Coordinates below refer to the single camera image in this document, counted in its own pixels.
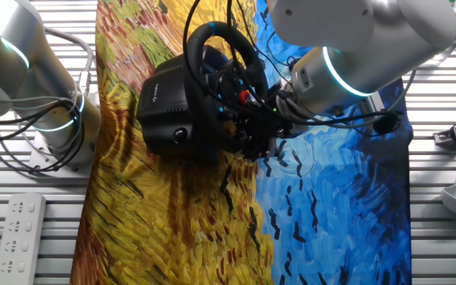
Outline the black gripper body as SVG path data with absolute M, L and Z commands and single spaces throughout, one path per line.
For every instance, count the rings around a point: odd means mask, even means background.
M 248 140 L 263 143 L 274 138 L 295 138 L 303 133 L 303 115 L 292 99 L 293 93 L 284 80 L 272 85 L 264 102 L 276 116 L 267 114 L 264 108 L 258 108 L 260 115 L 250 117 L 245 127 Z

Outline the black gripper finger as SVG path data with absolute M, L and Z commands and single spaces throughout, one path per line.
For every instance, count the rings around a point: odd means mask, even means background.
M 243 148 L 243 158 L 255 161 L 259 158 L 272 158 L 278 154 L 277 139 L 248 141 Z
M 265 114 L 262 106 L 251 99 L 239 100 L 234 107 L 228 108 L 228 117 L 235 123 L 242 124 L 245 121 L 264 120 Z

